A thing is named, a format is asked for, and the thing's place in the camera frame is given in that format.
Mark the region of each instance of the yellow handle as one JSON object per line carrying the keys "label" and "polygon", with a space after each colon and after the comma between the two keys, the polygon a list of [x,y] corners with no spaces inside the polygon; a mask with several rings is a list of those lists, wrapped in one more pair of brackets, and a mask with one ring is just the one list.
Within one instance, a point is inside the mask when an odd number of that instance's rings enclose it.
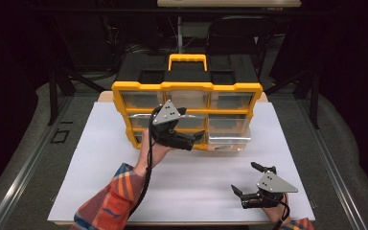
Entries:
{"label": "yellow handle", "polygon": [[172,70],[173,61],[202,61],[204,63],[204,71],[207,71],[207,57],[205,55],[172,54],[169,57],[169,71]]}

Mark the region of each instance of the white paper sheet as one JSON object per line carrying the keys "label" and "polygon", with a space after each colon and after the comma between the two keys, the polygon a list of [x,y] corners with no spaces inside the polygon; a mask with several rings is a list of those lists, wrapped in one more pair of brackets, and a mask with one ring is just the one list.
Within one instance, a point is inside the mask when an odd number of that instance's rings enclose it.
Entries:
{"label": "white paper sheet", "polygon": [[[260,209],[243,209],[231,184],[256,193],[263,174],[250,162],[276,166],[298,189],[289,194],[292,219],[314,220],[306,192],[271,103],[256,103],[245,150],[173,150],[154,170],[148,192],[130,217],[135,224],[231,223],[268,221]],[[138,149],[128,141],[125,123],[113,103],[95,103],[75,150],[49,221],[73,221],[77,209],[107,185],[122,163],[134,165]]]}

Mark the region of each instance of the dark background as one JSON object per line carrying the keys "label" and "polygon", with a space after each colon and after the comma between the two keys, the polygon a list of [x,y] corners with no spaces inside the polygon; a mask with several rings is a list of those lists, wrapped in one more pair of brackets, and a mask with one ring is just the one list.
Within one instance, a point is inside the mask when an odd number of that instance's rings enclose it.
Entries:
{"label": "dark background", "polygon": [[[98,16],[68,15],[53,19],[24,11],[29,4],[57,7],[98,7],[85,1],[0,1],[0,174],[5,169],[31,121],[35,90],[46,83],[54,65],[77,71],[107,72],[118,64],[121,47],[111,40]],[[306,9],[328,10],[345,5],[346,22],[340,39],[327,53],[320,71],[320,93],[330,100],[356,137],[360,166],[368,175],[368,1],[304,1]],[[155,7],[155,1],[115,1],[111,7]],[[117,20],[124,39],[157,46],[158,34],[168,26],[157,18]],[[283,81],[310,65],[321,53],[333,23],[327,19],[294,20],[274,64],[271,77]]]}

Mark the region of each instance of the cable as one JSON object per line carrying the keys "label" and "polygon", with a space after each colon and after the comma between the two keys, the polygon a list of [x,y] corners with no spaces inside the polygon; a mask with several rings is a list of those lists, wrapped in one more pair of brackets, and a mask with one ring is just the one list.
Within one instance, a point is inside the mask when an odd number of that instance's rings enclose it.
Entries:
{"label": "cable", "polygon": [[174,37],[175,37],[175,50],[174,50],[174,52],[177,52],[177,50],[178,50],[178,34],[175,32],[175,29],[174,29],[174,26],[173,26],[173,23],[172,23],[172,21],[170,20],[170,18],[169,18],[169,22],[170,22],[170,26],[172,27],[172,31],[174,32]]}
{"label": "cable", "polygon": [[184,48],[186,48],[188,45],[190,45],[190,43],[192,42],[192,41],[194,41],[195,39],[192,37],[191,38],[191,40],[187,43],[187,44],[185,44],[185,45],[183,45],[183,49]]}
{"label": "cable", "polygon": [[153,166],[153,146],[157,143],[157,140],[154,141],[154,143],[151,142],[151,127],[152,127],[153,119],[155,117],[156,112],[158,112],[158,108],[155,108],[151,112],[150,119],[149,119],[149,151],[148,151],[148,167],[146,168],[145,185],[143,186],[142,193],[140,194],[136,205],[130,210],[129,216],[131,216],[136,211],[137,207],[139,207],[140,203],[142,203],[142,200],[145,197],[146,192],[148,191],[149,184],[150,184],[151,170]]}
{"label": "cable", "polygon": [[289,216],[289,207],[288,207],[288,205],[287,205],[287,203],[288,203],[288,197],[287,197],[287,194],[284,194],[284,196],[286,197],[285,202],[283,202],[283,201],[281,201],[281,200],[275,200],[275,199],[273,199],[273,198],[271,198],[271,197],[268,197],[268,196],[262,195],[262,197],[264,197],[264,198],[266,198],[266,199],[269,199],[269,200],[271,200],[271,201],[277,202],[277,203],[279,203],[279,204],[281,204],[281,205],[285,206],[285,209],[283,210],[282,217],[279,219],[279,221],[277,221],[277,222],[276,222],[276,224],[275,224],[275,225],[274,225],[274,227],[273,227],[273,230],[278,230],[278,229],[282,226],[282,224],[283,224],[284,220],[286,220],[286,219],[288,218],[288,216]]}
{"label": "cable", "polygon": [[91,80],[91,81],[99,81],[99,80],[104,80],[104,79],[107,79],[107,78],[110,78],[110,77],[112,77],[112,76],[114,76],[114,75],[116,75],[118,73],[118,71],[116,70],[116,69],[111,69],[111,70],[109,70],[108,72],[106,72],[106,73],[103,73],[103,74],[101,74],[101,75],[99,75],[99,76],[95,76],[95,77],[87,77],[86,75],[84,76],[86,79],[88,79],[88,80]]}

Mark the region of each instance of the plaid sleeve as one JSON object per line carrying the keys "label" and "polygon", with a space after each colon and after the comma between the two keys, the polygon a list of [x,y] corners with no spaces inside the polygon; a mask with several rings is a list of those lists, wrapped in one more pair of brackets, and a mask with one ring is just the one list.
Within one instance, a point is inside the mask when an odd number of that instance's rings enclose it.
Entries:
{"label": "plaid sleeve", "polygon": [[294,220],[289,224],[280,227],[281,230],[314,230],[308,218]]}
{"label": "plaid sleeve", "polygon": [[132,169],[122,164],[110,183],[79,208],[70,230],[124,229],[144,186],[143,177]]}

